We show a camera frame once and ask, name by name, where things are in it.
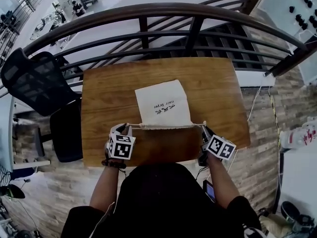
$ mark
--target black sleeve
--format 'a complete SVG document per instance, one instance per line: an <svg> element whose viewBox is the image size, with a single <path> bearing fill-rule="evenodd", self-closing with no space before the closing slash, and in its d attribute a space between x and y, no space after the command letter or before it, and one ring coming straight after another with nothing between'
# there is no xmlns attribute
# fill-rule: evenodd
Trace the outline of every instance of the black sleeve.
<svg viewBox="0 0 317 238"><path fill-rule="evenodd" d="M228 205L227 211L241 224L261 230L259 218L245 197L237 196L233 199Z"/></svg>
<svg viewBox="0 0 317 238"><path fill-rule="evenodd" d="M88 238L105 213L90 206L79 206L69 211L61 238Z"/></svg>

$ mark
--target black office chair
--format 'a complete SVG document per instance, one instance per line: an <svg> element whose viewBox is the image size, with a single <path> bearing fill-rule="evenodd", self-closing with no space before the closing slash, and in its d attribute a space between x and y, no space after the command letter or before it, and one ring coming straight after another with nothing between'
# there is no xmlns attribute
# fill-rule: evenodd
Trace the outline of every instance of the black office chair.
<svg viewBox="0 0 317 238"><path fill-rule="evenodd" d="M42 136L39 128L35 133L39 156L44 156L43 142L52 139L60 162L83 158L81 95L68 86L52 54L41 52L29 59L19 48L4 63L1 79L12 96L42 116L51 115L51 134Z"/></svg>

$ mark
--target forearm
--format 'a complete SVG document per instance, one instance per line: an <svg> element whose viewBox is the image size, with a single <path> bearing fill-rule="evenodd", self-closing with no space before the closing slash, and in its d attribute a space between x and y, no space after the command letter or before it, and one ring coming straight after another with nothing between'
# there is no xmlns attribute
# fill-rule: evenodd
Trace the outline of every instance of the forearm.
<svg viewBox="0 0 317 238"><path fill-rule="evenodd" d="M105 167L91 197L89 204L91 207L106 212L109 205L116 201L118 175L118 168Z"/></svg>
<svg viewBox="0 0 317 238"><path fill-rule="evenodd" d="M221 207L226 209L229 203L240 195L239 191L222 162L217 157L208 154L208 165L215 199Z"/></svg>

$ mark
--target white table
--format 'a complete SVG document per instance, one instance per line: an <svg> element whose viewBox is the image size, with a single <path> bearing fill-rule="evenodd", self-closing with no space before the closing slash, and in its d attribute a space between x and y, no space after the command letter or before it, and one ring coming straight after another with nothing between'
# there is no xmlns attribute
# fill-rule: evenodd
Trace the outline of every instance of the white table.
<svg viewBox="0 0 317 238"><path fill-rule="evenodd" d="M13 162L12 151L12 121L14 111L14 98L7 94L0 98L0 165L12 172L13 169L24 169L49 165L50 161L37 161L28 163Z"/></svg>

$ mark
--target mesh chair back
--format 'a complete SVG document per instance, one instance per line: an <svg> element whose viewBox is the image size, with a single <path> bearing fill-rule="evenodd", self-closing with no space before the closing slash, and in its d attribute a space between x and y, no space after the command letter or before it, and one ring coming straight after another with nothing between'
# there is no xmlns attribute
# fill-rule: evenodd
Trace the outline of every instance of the mesh chair back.
<svg viewBox="0 0 317 238"><path fill-rule="evenodd" d="M8 92L42 116L48 116L80 98L66 83L60 68L49 52L31 59L21 48L4 63L1 79Z"/></svg>

